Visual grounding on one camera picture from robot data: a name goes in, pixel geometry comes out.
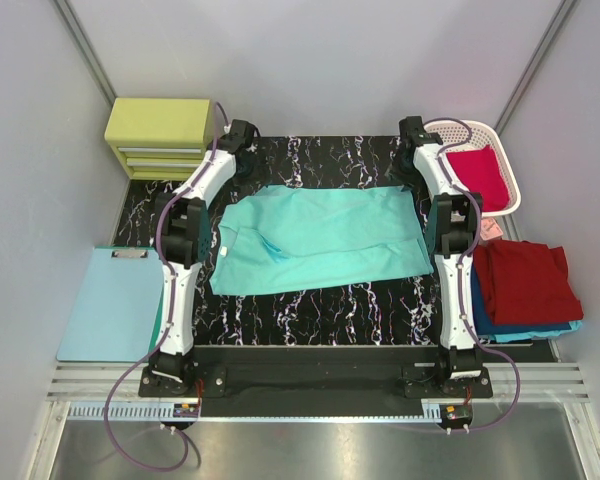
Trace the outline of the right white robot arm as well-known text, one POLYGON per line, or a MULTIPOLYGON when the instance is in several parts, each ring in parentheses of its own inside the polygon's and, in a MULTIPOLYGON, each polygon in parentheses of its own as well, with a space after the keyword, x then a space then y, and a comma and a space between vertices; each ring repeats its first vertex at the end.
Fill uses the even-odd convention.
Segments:
POLYGON ((446 145, 429 132, 420 116, 399 121, 400 142, 391 173, 405 186, 426 187, 430 208, 424 239, 439 278, 442 323, 432 382, 446 396, 456 396, 481 375, 482 358, 472 312, 471 271, 477 246, 481 196, 462 183, 447 151, 467 143, 471 128, 460 122, 466 136, 446 145))

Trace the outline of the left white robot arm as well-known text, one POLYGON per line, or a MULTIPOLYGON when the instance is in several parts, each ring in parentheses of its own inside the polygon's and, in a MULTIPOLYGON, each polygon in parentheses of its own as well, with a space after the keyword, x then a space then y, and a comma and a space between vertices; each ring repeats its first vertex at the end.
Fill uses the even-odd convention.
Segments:
POLYGON ((181 186, 156 200, 155 250, 162 263, 162 317, 148 375, 176 396, 195 386, 193 310, 195 285, 211 251, 209 207, 230 180, 247 178, 256 169, 252 149, 258 128, 234 120, 212 140, 202 163, 181 186))

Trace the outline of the teal t shirt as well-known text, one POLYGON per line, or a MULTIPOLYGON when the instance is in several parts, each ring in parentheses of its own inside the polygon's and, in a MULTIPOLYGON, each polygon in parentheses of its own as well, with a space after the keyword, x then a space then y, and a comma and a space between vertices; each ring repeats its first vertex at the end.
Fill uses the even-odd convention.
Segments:
POLYGON ((214 294, 269 295, 432 273, 413 196, 369 189, 265 187, 226 207, 214 294))

